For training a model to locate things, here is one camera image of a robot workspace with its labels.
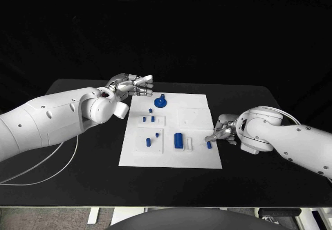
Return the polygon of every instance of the gray cable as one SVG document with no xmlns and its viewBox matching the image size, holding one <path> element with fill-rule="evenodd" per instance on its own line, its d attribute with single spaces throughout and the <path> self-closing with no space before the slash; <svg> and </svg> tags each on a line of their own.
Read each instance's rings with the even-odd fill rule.
<svg viewBox="0 0 332 230">
<path fill-rule="evenodd" d="M 12 176 L 12 177 L 10 177 L 8 179 L 5 179 L 4 181 L 1 181 L 1 182 L 0 182 L 0 185 L 11 185 L 11 186 L 33 185 L 33 184 L 38 184 L 38 183 L 44 182 L 44 181 L 48 180 L 51 177 L 54 177 L 54 176 L 61 172 L 61 170 L 66 168 L 66 166 L 69 165 L 70 160 L 72 160 L 72 158 L 73 158 L 73 156 L 74 156 L 76 149 L 77 149 L 77 136 L 76 136 L 76 147 L 74 147 L 74 151 L 73 151 L 70 160 L 69 160 L 69 162 L 66 163 L 66 165 L 64 165 L 64 167 L 61 168 L 61 170 L 60 170 L 53 176 L 50 176 L 47 179 L 44 179 L 44 180 L 41 180 L 41 181 L 38 181 L 38 182 L 36 182 L 36 183 L 31 183 L 31 184 L 4 184 L 4 182 L 12 180 L 14 178 L 17 178 L 17 177 L 21 176 L 23 174 L 25 174 L 31 169 L 34 169 L 34 168 L 48 159 L 48 157 L 56 153 L 56 151 L 57 151 L 57 149 L 60 148 L 61 144 L 63 144 L 63 143 L 60 143 L 60 145 L 57 146 L 57 148 L 56 148 L 56 150 L 53 151 L 53 153 L 51 153 L 51 154 L 50 154 L 50 155 L 48 155 L 48 156 L 47 156 L 47 157 L 46 157 L 46 158 L 44 158 L 30 169 L 28 169 L 28 170 L 25 170 L 24 172 L 21 172 L 20 174 L 17 174 L 15 176 Z"/>
</svg>

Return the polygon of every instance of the cable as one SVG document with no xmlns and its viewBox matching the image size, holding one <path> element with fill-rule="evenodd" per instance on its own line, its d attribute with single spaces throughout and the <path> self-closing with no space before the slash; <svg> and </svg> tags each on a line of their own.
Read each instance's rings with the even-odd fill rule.
<svg viewBox="0 0 332 230">
<path fill-rule="evenodd" d="M 275 109 L 275 108 L 268 107 L 268 106 L 258 106 L 258 108 L 271 109 L 271 110 L 277 111 L 278 113 L 281 113 L 285 117 L 288 117 L 292 120 L 292 122 L 295 123 L 295 125 L 300 125 L 298 120 L 287 112 L 284 112 L 282 110 Z"/>
<path fill-rule="evenodd" d="M 66 168 L 66 166 L 69 165 L 70 160 L 72 160 L 72 158 L 73 158 L 73 156 L 74 156 L 76 149 L 77 149 L 77 136 L 76 136 L 76 147 L 74 147 L 74 151 L 73 151 L 70 160 L 69 160 L 69 162 L 66 163 L 66 165 L 63 166 L 61 170 L 60 170 L 53 176 L 50 176 L 47 179 L 44 179 L 44 180 L 41 180 L 41 181 L 38 181 L 38 182 L 36 182 L 36 183 L 31 183 L 31 184 L 4 184 L 4 182 L 12 180 L 12 179 L 17 178 L 18 176 L 21 176 L 24 173 L 27 173 L 31 169 L 34 169 L 34 168 L 46 161 L 46 159 L 56 153 L 59 147 L 56 148 L 56 150 L 53 151 L 53 153 L 51 153 L 51 154 L 50 154 L 50 155 L 48 155 L 48 156 L 47 156 L 47 157 L 46 157 L 46 158 L 44 158 L 30 169 L 28 169 L 28 170 L 25 170 L 25 171 L 21 172 L 18 175 L 15 175 L 15 176 L 12 176 L 11 178 L 8 178 L 7 180 L 1 181 L 1 182 L 0 182 L 0 185 L 11 185 L 11 186 L 33 185 L 33 184 L 38 184 L 38 183 L 44 182 L 44 181 L 48 180 L 51 177 L 54 177 L 54 176 L 61 172 L 61 170 Z"/>
</svg>

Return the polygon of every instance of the robotic hand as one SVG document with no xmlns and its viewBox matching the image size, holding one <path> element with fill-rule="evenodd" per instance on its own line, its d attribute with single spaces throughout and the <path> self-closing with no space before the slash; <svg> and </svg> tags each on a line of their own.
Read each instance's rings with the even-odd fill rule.
<svg viewBox="0 0 332 230">
<path fill-rule="evenodd" d="M 151 96 L 151 75 L 121 73 L 105 87 L 82 88 L 37 97 L 0 115 L 0 161 L 73 138 L 112 114 L 124 118 L 128 95 Z"/>
<path fill-rule="evenodd" d="M 294 125 L 281 126 L 282 115 L 294 121 Z M 259 106 L 239 116 L 222 114 L 213 134 L 204 141 L 225 139 L 236 144 L 235 134 L 240 140 L 240 150 L 258 154 L 275 148 L 284 159 L 332 178 L 332 134 L 301 125 L 284 111 Z"/>
</svg>

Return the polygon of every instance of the blue object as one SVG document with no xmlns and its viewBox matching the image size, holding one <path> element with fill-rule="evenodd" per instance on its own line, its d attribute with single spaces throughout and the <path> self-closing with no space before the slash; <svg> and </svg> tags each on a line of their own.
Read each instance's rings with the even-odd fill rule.
<svg viewBox="0 0 332 230">
<path fill-rule="evenodd" d="M 147 147 L 150 147 L 150 138 L 147 138 Z"/>
<path fill-rule="evenodd" d="M 154 105 L 157 108 L 163 108 L 167 104 L 167 101 L 164 100 L 164 94 L 154 100 Z"/>
<path fill-rule="evenodd" d="M 207 145 L 207 149 L 210 149 L 212 146 L 210 146 L 210 142 L 209 141 L 206 142 L 206 145 Z"/>
<path fill-rule="evenodd" d="M 183 136 L 181 133 L 174 134 L 174 148 L 183 149 Z"/>
</svg>

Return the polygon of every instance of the white platform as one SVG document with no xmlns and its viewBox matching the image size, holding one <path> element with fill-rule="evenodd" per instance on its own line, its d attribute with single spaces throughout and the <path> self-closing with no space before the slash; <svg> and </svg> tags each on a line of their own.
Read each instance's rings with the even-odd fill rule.
<svg viewBox="0 0 332 230">
<path fill-rule="evenodd" d="M 135 167 L 220 169 L 216 143 L 210 142 L 212 149 L 207 149 L 206 142 L 203 141 L 204 137 L 213 132 L 206 96 L 203 94 L 163 93 L 167 105 L 164 108 L 157 108 L 152 102 L 154 99 L 160 97 L 160 94 L 160 92 L 154 92 L 151 97 L 132 96 L 118 165 Z M 190 113 L 191 115 L 184 117 L 181 116 L 181 112 Z M 148 120 L 151 115 L 154 117 L 164 117 L 164 127 L 163 122 L 160 123 L 161 125 L 154 127 L 151 127 L 150 122 L 145 123 L 145 125 L 142 124 L 141 116 L 145 116 Z M 157 146 L 152 146 L 152 140 L 155 141 L 157 139 L 154 135 L 155 130 L 151 130 L 150 132 L 142 130 L 138 134 L 137 131 L 141 128 L 155 128 L 163 130 L 163 134 L 158 137 L 158 141 L 160 138 L 163 138 L 161 154 L 155 154 L 155 151 L 151 151 L 150 154 L 148 151 L 141 151 L 142 148 L 158 148 Z M 184 149 L 186 137 L 190 137 L 191 151 L 174 150 L 174 133 L 183 134 Z M 151 139 L 151 147 L 145 147 L 145 138 Z"/>
</svg>

